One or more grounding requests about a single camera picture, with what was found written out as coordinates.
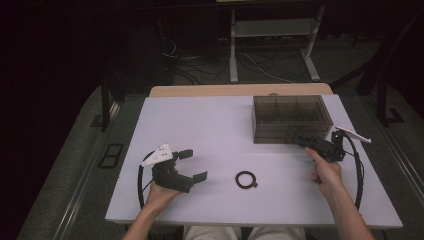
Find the floor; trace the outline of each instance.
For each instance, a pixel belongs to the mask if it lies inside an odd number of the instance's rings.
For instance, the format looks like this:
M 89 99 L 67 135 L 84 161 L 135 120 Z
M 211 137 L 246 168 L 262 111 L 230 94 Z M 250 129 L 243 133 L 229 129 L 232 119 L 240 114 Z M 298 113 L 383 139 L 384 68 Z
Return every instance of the floor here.
M 352 47 L 349 36 L 319 39 L 312 59 L 321 81 L 331 83 L 369 60 L 380 43 L 365 42 Z M 174 75 L 174 85 L 229 84 L 228 48 L 226 39 L 219 39 L 220 51 L 214 57 L 205 57 L 189 49 L 177 49 L 181 54 L 178 64 L 170 61 L 168 71 Z M 305 45 L 302 38 L 243 39 L 237 49 L 239 84 L 310 82 L 299 49 Z M 174 52 L 164 52 L 165 59 Z M 424 154 L 424 122 L 405 103 L 402 96 L 389 88 L 388 105 L 396 108 L 404 123 L 390 124 L 384 128 L 375 118 L 375 91 L 369 96 L 359 96 L 355 87 L 360 76 L 334 90 L 360 133 L 373 139 L 364 148 L 391 198 L 404 227 L 384 233 L 374 230 L 377 239 L 420 239 L 424 235 L 423 202 L 417 197 L 410 179 L 400 167 L 399 151 L 414 166 L 420 164 Z M 35 202 L 18 239 L 118 239 L 125 227 L 104 219 L 113 193 L 119 170 L 125 159 L 132 132 L 142 109 L 146 93 L 133 92 L 125 101 L 116 103 L 112 121 L 105 132 L 93 124 L 101 115 L 100 89 L 96 89 L 68 135 L 55 165 Z M 396 146 L 390 140 L 396 139 Z M 97 167 L 109 144 L 123 144 L 118 165 L 113 169 Z M 173 228 L 156 228 L 161 233 Z M 334 228 L 309 229 L 317 239 L 338 239 Z

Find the forearm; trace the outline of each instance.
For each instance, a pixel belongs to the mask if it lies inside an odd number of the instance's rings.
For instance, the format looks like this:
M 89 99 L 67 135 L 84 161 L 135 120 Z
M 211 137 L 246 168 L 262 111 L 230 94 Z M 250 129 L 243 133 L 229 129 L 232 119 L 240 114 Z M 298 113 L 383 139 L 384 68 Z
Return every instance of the forearm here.
M 374 239 L 346 189 L 340 188 L 326 198 L 341 240 Z
M 134 223 L 131 225 L 130 229 L 128 229 L 123 240 L 147 239 L 150 228 L 152 227 L 153 222 L 159 213 L 160 211 L 145 205 L 138 214 L 137 218 L 134 220 Z

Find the ring clamp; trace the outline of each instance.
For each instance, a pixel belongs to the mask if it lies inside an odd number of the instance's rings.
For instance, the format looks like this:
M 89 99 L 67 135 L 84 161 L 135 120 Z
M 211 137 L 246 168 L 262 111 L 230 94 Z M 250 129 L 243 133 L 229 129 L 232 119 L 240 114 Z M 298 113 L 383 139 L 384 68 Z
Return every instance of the ring clamp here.
M 240 177 L 241 175 L 243 175 L 243 174 L 247 174 L 247 175 L 250 175 L 250 176 L 252 177 L 252 183 L 251 183 L 251 184 L 249 184 L 249 185 L 242 185 L 242 184 L 240 183 L 240 181 L 239 181 L 239 177 Z M 255 175 L 254 175 L 253 173 L 249 172 L 249 171 L 242 171 L 242 172 L 239 172 L 239 173 L 236 175 L 236 183 L 237 183 L 237 186 L 239 186 L 239 187 L 240 187 L 240 188 L 242 188 L 242 189 L 249 189 L 249 188 L 251 188 L 251 187 L 257 187 L 257 186 L 258 186 L 258 184 L 256 183 L 256 177 L 255 177 Z

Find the light-colored pants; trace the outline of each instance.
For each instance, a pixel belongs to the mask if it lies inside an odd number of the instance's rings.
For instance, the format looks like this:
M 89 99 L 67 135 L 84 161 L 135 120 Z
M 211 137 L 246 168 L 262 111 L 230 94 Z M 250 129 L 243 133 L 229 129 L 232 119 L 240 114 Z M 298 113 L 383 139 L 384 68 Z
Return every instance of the light-colored pants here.
M 240 227 L 185 226 L 184 240 L 240 240 Z M 303 228 L 254 227 L 248 240 L 305 240 Z

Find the person's left hand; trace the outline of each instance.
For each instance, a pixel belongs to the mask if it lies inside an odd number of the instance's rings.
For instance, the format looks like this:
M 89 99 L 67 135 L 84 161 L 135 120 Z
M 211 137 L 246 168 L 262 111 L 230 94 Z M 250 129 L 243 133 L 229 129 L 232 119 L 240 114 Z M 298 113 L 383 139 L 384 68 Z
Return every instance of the person's left hand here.
M 152 181 L 150 186 L 149 196 L 147 197 L 146 203 L 144 206 L 149 206 L 155 209 L 158 212 L 161 212 L 166 207 L 168 207 L 169 203 L 182 192 L 164 188 Z

